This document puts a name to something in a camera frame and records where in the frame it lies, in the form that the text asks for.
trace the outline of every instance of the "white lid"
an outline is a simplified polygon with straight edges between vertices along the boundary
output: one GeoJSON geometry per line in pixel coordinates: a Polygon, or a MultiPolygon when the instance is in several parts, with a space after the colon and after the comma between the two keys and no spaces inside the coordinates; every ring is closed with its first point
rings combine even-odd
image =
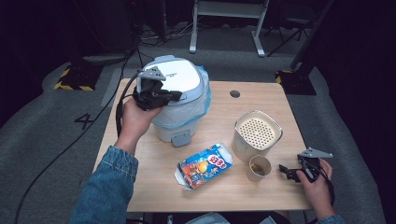
{"type": "Polygon", "coordinates": [[[204,81],[193,63],[167,55],[156,58],[154,62],[145,66],[145,70],[153,66],[157,66],[166,77],[166,80],[162,81],[162,90],[183,92],[180,101],[170,102],[169,105],[186,104],[204,93],[204,81]]]}

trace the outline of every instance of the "plastic container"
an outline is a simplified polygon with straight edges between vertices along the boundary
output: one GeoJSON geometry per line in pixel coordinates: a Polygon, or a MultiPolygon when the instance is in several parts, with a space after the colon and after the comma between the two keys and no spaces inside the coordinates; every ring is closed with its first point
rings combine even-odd
{"type": "Polygon", "coordinates": [[[207,72],[190,61],[167,55],[155,58],[144,70],[157,66],[166,80],[163,90],[181,91],[179,101],[171,101],[152,123],[157,136],[164,142],[182,147],[191,142],[197,121],[206,114],[211,95],[207,72]]]}

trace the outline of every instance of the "hand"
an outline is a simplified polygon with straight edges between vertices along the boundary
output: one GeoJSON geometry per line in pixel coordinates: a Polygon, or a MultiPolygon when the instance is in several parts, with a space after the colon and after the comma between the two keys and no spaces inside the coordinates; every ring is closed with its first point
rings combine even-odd
{"type": "MultiPolygon", "coordinates": [[[[325,160],[320,159],[320,166],[326,172],[329,179],[332,178],[332,167],[325,160]]],[[[321,221],[325,217],[335,215],[331,205],[331,196],[326,180],[322,175],[311,183],[302,171],[297,171],[297,176],[303,184],[306,199],[311,203],[318,217],[321,221]]]]}
{"type": "Polygon", "coordinates": [[[114,146],[134,155],[137,141],[161,111],[161,107],[144,111],[137,106],[134,98],[129,99],[123,106],[121,133],[114,146]]]}

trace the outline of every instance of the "gray carpet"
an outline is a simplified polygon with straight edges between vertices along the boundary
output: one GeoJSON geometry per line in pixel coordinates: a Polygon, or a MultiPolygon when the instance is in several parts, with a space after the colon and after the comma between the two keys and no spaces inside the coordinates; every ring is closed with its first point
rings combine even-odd
{"type": "MultiPolygon", "coordinates": [[[[250,35],[252,29],[203,30],[198,34],[195,54],[188,51],[189,35],[140,50],[149,56],[143,56],[144,64],[151,62],[150,57],[173,54],[203,65],[211,80],[275,82],[274,73],[289,69],[304,38],[292,40],[273,57],[259,58],[250,35]]],[[[267,37],[261,35],[261,40],[266,51],[280,43],[277,31],[267,37]]],[[[53,89],[66,66],[62,64],[48,74],[43,81],[44,93],[0,130],[0,223],[13,222],[21,196],[35,176],[82,133],[82,124],[74,120],[86,113],[94,119],[103,109],[115,89],[121,63],[104,68],[96,91],[53,89]]],[[[125,75],[130,76],[139,67],[135,54],[126,65],[125,75]]],[[[334,168],[335,210],[348,223],[386,223],[376,184],[332,104],[325,80],[317,69],[310,79],[317,96],[288,95],[288,100],[306,146],[334,155],[329,162],[334,168]]],[[[106,107],[88,132],[37,180],[23,203],[20,223],[68,222],[92,172],[109,113],[110,107],[106,107]]],[[[308,215],[309,219],[314,217],[312,211],[308,215]]],[[[304,223],[303,212],[292,211],[290,220],[304,223]]]]}

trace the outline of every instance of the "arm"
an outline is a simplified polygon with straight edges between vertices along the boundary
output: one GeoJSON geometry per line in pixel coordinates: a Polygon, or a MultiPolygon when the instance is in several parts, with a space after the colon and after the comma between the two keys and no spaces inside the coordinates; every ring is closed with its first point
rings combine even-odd
{"type": "Polygon", "coordinates": [[[134,100],[124,105],[122,129],[88,180],[73,211],[71,223],[125,223],[134,191],[138,161],[134,157],[139,138],[161,109],[143,111],[134,100]]]}
{"type": "MultiPolygon", "coordinates": [[[[332,167],[330,164],[320,159],[320,166],[331,179],[332,167]]],[[[297,176],[303,184],[306,199],[314,208],[319,223],[345,223],[332,209],[330,192],[323,176],[320,176],[314,183],[310,183],[302,171],[297,171],[297,176]]]]}

